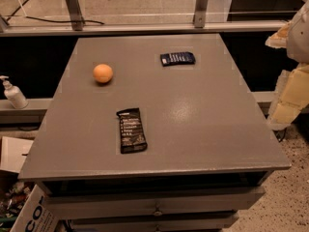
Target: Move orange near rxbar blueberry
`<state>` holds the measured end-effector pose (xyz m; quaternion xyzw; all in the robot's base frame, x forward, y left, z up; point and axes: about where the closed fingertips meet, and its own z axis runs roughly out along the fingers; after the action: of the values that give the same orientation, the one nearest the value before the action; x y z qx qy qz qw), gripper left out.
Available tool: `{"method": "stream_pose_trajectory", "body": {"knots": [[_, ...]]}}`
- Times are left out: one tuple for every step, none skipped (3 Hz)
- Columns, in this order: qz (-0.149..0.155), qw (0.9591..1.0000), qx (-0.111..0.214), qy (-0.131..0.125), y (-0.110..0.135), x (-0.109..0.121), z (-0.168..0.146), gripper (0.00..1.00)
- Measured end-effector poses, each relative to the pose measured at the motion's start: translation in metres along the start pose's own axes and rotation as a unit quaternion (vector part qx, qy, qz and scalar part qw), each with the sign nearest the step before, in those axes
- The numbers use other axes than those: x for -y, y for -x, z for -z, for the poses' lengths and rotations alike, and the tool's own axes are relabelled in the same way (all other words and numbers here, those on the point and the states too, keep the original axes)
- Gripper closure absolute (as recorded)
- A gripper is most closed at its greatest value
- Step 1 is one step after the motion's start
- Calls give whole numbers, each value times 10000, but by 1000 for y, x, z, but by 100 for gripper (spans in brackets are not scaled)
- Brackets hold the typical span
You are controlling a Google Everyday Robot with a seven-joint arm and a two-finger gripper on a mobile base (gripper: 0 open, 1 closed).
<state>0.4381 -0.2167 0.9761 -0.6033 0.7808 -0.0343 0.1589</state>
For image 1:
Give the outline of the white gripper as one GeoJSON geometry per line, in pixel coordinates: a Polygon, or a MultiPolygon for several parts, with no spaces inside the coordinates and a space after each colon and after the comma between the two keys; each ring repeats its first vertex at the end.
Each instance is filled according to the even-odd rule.
{"type": "Polygon", "coordinates": [[[273,131],[287,128],[309,104],[309,1],[307,1],[265,45],[286,48],[289,58],[298,63],[291,72],[283,70],[278,76],[274,98],[270,104],[267,125],[273,131]]]}

